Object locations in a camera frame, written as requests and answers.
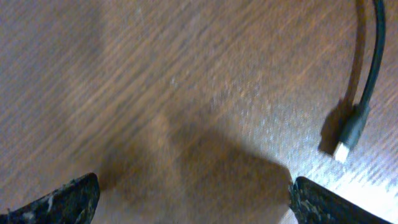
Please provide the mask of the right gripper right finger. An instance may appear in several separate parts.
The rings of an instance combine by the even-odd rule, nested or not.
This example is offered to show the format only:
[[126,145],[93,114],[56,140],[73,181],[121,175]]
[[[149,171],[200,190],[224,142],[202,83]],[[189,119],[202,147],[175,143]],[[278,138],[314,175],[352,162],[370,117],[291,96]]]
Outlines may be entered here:
[[389,223],[306,177],[296,178],[289,195],[289,208],[299,223]]

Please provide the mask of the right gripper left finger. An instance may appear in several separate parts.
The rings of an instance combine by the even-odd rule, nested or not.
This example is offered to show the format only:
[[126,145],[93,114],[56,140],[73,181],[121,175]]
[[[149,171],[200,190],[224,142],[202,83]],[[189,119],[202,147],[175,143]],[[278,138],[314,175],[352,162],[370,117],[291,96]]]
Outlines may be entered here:
[[85,174],[47,195],[1,215],[1,223],[91,223],[100,199],[98,177]]

